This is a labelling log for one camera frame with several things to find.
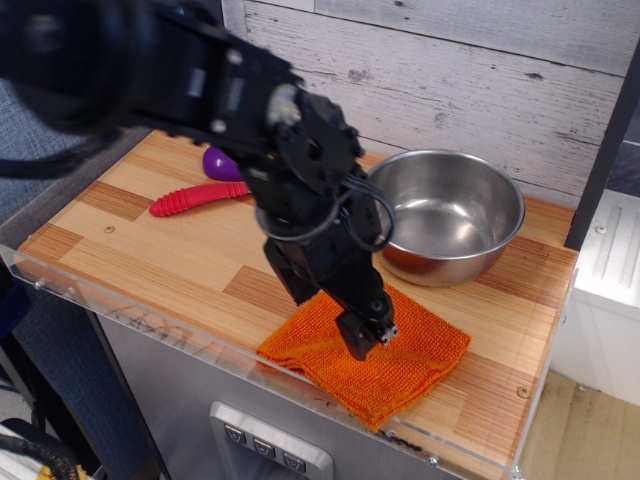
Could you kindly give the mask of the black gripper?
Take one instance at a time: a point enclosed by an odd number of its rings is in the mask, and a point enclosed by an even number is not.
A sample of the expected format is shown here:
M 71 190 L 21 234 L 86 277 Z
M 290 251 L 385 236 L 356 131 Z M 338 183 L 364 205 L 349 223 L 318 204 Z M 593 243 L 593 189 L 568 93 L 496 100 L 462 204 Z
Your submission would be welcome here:
M 264 252 L 283 285 L 302 304 L 322 290 L 347 312 L 337 319 L 350 353 L 365 361 L 373 348 L 367 325 L 377 326 L 377 341 L 387 346 L 399 330 L 394 307 L 373 266 L 373 252 L 382 235 L 378 200 L 347 192 L 306 224 L 286 223 L 262 213 L 267 234 Z

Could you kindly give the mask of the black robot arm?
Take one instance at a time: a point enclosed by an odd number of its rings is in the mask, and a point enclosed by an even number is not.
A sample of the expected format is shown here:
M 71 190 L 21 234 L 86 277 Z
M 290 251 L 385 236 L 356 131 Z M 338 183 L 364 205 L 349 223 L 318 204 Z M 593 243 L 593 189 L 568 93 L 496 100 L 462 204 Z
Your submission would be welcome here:
M 43 123 L 85 138 L 49 158 L 3 160 L 4 176 L 63 176 L 125 127 L 212 144 L 238 163 L 291 297 L 334 299 L 358 360 L 397 335 L 372 264 L 393 231 L 379 220 L 391 206 L 360 165 L 356 129 L 288 62 L 190 2 L 5 1 L 1 75 Z

